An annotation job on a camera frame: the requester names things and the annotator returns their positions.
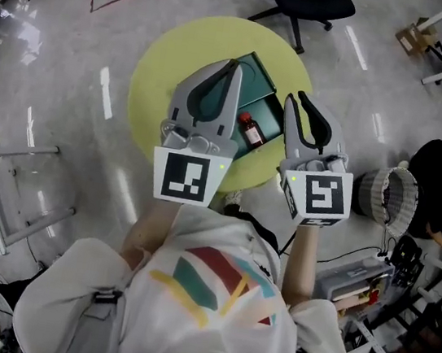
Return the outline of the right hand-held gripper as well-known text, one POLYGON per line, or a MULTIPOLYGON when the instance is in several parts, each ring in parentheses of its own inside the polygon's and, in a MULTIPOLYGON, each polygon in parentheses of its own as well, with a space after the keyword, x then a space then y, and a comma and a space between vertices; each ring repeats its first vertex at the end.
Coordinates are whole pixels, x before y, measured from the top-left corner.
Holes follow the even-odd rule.
POLYGON ((343 130, 319 99, 298 92, 311 141, 305 140, 300 108, 292 94, 284 104, 285 156, 279 164, 290 216, 303 226, 332 226, 351 214, 353 174, 347 172, 343 130), (320 156, 313 159, 313 151, 320 156))

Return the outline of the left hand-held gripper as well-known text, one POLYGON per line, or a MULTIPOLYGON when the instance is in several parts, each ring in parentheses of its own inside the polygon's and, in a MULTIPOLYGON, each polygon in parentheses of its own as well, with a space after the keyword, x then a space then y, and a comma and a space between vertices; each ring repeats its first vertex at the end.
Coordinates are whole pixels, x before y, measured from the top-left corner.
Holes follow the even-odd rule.
POLYGON ((239 61, 225 59, 201 67, 176 86, 170 120, 161 123, 161 145, 153 154, 157 199, 200 207, 212 201, 238 150, 230 138, 242 80, 239 61))

